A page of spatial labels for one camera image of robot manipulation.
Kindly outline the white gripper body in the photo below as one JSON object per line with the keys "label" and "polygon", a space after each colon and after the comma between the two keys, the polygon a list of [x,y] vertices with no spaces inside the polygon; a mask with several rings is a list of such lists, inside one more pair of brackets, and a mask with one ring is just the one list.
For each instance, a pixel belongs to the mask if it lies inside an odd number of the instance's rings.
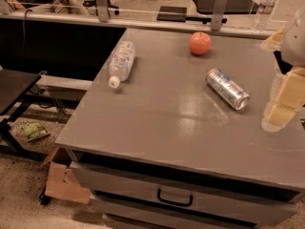
{"label": "white gripper body", "polygon": [[305,66],[305,9],[295,12],[282,36],[282,59],[294,66]]}

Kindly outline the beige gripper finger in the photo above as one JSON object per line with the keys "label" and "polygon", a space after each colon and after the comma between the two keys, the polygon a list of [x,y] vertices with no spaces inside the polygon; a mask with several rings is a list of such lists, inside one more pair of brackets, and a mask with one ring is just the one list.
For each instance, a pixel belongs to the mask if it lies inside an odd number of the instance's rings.
{"label": "beige gripper finger", "polygon": [[265,122],[285,127],[305,104],[305,68],[292,67],[286,74],[278,73],[265,109]]}
{"label": "beige gripper finger", "polygon": [[266,40],[264,40],[261,43],[260,48],[268,52],[280,51],[282,45],[283,32],[284,32],[284,27],[280,28],[273,35],[269,36]]}

